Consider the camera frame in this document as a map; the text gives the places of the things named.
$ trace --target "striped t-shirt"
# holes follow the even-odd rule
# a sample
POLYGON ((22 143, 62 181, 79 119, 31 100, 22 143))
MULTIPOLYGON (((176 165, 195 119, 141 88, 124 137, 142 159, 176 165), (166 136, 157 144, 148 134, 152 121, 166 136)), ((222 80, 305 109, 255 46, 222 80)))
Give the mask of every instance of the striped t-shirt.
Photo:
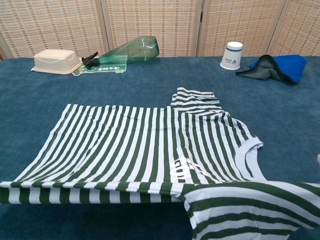
POLYGON ((318 185, 266 181, 261 146, 212 92, 180 87, 164 108, 69 104, 35 160, 0 182, 0 203, 181 200, 197 240, 318 226, 318 185))

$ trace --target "paper cup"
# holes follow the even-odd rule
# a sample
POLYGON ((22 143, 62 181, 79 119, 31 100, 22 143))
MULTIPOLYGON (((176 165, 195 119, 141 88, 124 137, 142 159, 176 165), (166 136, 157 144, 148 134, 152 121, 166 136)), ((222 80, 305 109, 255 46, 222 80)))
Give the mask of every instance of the paper cup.
POLYGON ((240 60, 243 44, 237 41, 228 42, 224 51, 220 66, 228 70, 237 70, 240 68, 240 60))

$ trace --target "green plastic bottle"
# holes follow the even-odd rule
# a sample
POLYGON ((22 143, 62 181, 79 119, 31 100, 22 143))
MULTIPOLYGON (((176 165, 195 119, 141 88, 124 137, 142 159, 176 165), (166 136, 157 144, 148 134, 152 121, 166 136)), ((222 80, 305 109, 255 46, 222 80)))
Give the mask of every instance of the green plastic bottle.
POLYGON ((82 57, 83 64, 90 69, 93 66, 116 65, 149 61, 159 55, 159 46, 154 36, 139 36, 131 41, 96 57, 98 52, 91 56, 82 57))

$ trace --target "wicker screen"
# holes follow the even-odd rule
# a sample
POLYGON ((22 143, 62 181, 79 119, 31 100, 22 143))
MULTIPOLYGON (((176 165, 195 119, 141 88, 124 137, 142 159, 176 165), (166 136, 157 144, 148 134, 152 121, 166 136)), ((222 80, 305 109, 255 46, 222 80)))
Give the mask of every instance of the wicker screen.
POLYGON ((160 56, 195 56, 201 0, 103 0, 110 48, 155 36, 160 56))
POLYGON ((198 56, 222 56, 230 41, 243 56, 267 52, 284 0, 203 0, 198 56))
POLYGON ((320 56, 320 1, 290 0, 268 51, 271 55, 320 56))
POLYGON ((0 15, 14 57, 44 49, 73 50, 78 57, 105 51, 95 0, 1 0, 0 15))

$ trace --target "blue carpet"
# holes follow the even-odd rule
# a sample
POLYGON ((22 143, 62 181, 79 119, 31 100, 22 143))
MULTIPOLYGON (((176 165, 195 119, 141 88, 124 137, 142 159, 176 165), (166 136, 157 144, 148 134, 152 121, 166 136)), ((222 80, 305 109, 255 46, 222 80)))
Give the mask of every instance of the blue carpet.
MULTIPOLYGON (((243 57, 241 70, 256 57, 243 57)), ((0 62, 0 180, 11 181, 36 157, 66 104, 163 107, 177 87, 212 91, 221 106, 260 138, 268 180, 320 182, 320 57, 307 57, 301 83, 239 77, 220 57, 160 58, 123 74, 31 72, 31 58, 0 62)), ((191 239, 182 203, 0 205, 0 239, 191 239)), ((300 229, 290 239, 320 239, 300 229)))

